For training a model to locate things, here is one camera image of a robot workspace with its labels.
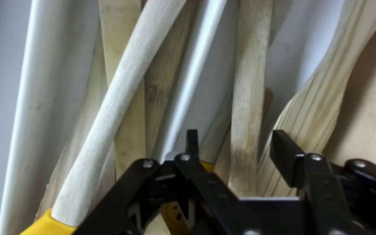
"yellow end cap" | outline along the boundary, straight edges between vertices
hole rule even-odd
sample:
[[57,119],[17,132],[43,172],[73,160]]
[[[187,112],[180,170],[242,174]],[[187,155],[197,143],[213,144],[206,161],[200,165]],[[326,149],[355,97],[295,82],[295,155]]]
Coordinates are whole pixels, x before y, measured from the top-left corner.
[[204,161],[200,161],[200,164],[208,173],[213,173],[214,164],[209,164],[209,163],[204,163]]
[[51,217],[51,211],[47,211],[38,221],[27,228],[21,235],[70,235],[76,228],[63,225]]

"wooden dowel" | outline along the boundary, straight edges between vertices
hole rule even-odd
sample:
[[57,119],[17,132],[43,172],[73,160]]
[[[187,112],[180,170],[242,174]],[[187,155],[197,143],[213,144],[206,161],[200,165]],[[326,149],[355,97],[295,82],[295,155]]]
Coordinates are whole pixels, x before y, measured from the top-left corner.
[[[272,91],[265,89],[264,117],[268,114],[272,100],[273,100]],[[230,127],[226,127],[225,135],[222,135],[222,132],[217,132],[217,131],[214,132],[213,129],[217,129],[217,127],[225,129],[225,126],[213,125],[210,127],[209,134],[206,135],[206,138],[204,140],[204,142],[206,142],[206,139],[218,139],[218,142],[219,142],[219,139],[223,139],[222,147],[217,151],[217,155],[215,155],[217,159],[211,159],[211,157],[206,157],[206,156],[201,157],[201,156],[204,156],[204,153],[214,153],[214,149],[213,151],[204,151],[205,148],[209,148],[209,147],[215,148],[217,146],[204,146],[202,149],[200,149],[200,157],[201,157],[201,160],[204,159],[205,161],[214,165],[214,169],[213,169],[214,173],[227,185],[228,178],[230,178],[230,155],[231,155],[231,152],[230,152],[230,136],[231,136],[231,134],[230,134]]]
[[125,48],[85,144],[54,206],[52,217],[77,226],[85,219],[111,142],[184,0],[149,0]]

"wooden slat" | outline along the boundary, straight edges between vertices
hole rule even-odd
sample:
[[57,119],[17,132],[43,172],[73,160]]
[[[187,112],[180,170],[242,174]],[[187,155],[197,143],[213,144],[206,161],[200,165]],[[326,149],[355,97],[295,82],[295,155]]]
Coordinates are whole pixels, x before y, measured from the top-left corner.
[[256,182],[258,135],[265,92],[272,0],[240,0],[238,65],[231,121],[228,187],[238,196],[252,196]]
[[[134,0],[99,0],[108,83],[114,78],[141,8],[141,2]],[[140,84],[119,127],[115,138],[115,151],[117,179],[133,161],[146,157],[144,83]]]
[[219,152],[226,140],[226,135],[230,130],[231,123],[231,100],[232,95],[227,96],[226,101],[218,109],[211,126],[200,147],[200,160],[202,166],[208,170],[213,170],[214,164],[219,156]]
[[145,75],[148,157],[151,157],[197,6],[187,2]]
[[339,165],[350,159],[376,164],[376,33],[352,71],[338,123],[324,153]]
[[[333,44],[308,85],[282,112],[275,130],[286,131],[305,152],[321,152],[329,140],[351,70],[376,31],[376,2],[347,0]],[[269,159],[266,146],[257,195],[292,194]]]

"wooden stick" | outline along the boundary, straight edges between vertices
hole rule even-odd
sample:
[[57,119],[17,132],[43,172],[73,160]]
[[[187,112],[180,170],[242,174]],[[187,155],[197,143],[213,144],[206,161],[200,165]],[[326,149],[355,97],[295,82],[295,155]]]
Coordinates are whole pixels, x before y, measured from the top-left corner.
[[226,0],[204,0],[200,3],[179,79],[174,85],[172,97],[153,149],[153,157],[159,163],[163,163],[166,155],[174,151],[225,6]]
[[[305,152],[321,152],[329,140],[350,72],[367,41],[376,31],[376,2],[347,0],[333,44],[304,91],[295,96],[277,121]],[[269,160],[266,146],[256,195],[285,196],[292,191]]]
[[[273,95],[272,91],[269,91],[268,88],[265,89],[265,101],[264,101],[264,117],[268,114],[269,106],[272,104],[273,100]],[[231,122],[231,110],[225,110],[225,112],[219,112],[218,116],[225,117],[225,119],[228,119],[228,126]],[[200,149],[200,157],[201,160],[210,163],[210,165],[214,165],[214,173],[227,185],[228,183],[228,178],[230,178],[230,127],[226,127],[225,125],[215,125],[213,123],[213,126],[209,130],[209,134],[206,135],[206,138],[204,139],[204,144],[202,144],[202,149]],[[225,130],[226,127],[226,132],[222,134],[222,131],[214,131],[214,129],[222,129]],[[223,138],[223,144],[221,146],[221,148],[217,151],[217,159],[213,159],[211,156],[215,153],[214,148],[217,148],[218,146],[215,144],[210,144],[206,146],[208,139],[210,140],[217,140],[217,143]]]
[[256,157],[262,119],[272,11],[272,0],[240,0],[228,179],[228,187],[238,196],[252,196],[251,182],[257,181]]
[[223,181],[226,185],[228,183],[228,178],[230,178],[230,129],[227,131],[227,134],[223,136],[225,142],[223,146],[218,153],[218,157],[215,160],[215,165],[214,165],[214,173],[215,176],[219,177],[221,181]]
[[376,33],[349,79],[338,123],[324,155],[338,165],[350,159],[376,164]]
[[85,219],[115,132],[183,6],[184,0],[146,3],[87,139],[60,190],[52,211],[55,220],[77,226]]
[[187,2],[145,75],[146,149],[151,156],[198,2]]
[[50,208],[54,207],[59,191],[72,169],[76,157],[80,153],[80,149],[89,134],[89,130],[95,119],[95,116],[99,110],[102,100],[107,92],[107,80],[104,74],[104,61],[102,53],[102,40],[101,35],[98,37],[98,42],[94,50],[91,74],[89,76],[89,82],[86,85],[85,100],[82,104],[82,109],[78,116],[78,121],[73,130],[72,138],[65,144],[60,159],[56,164],[56,168],[50,178],[48,186],[46,189],[44,196],[40,202],[39,211],[37,213],[37,219],[39,219],[43,213],[46,213]]
[[[141,8],[141,2],[134,0],[99,0],[108,83],[112,80]],[[119,127],[115,149],[117,179],[133,161],[146,157],[144,83],[140,84]]]

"black clamp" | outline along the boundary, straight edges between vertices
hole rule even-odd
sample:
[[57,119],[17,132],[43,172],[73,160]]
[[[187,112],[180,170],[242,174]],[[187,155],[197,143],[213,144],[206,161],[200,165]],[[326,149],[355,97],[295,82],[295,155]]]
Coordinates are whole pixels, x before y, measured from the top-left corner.
[[376,165],[352,160],[338,168],[274,131],[272,160],[299,198],[239,200],[198,164],[196,132],[187,138],[174,161],[136,161],[74,234],[142,234],[171,202],[189,234],[376,234]]

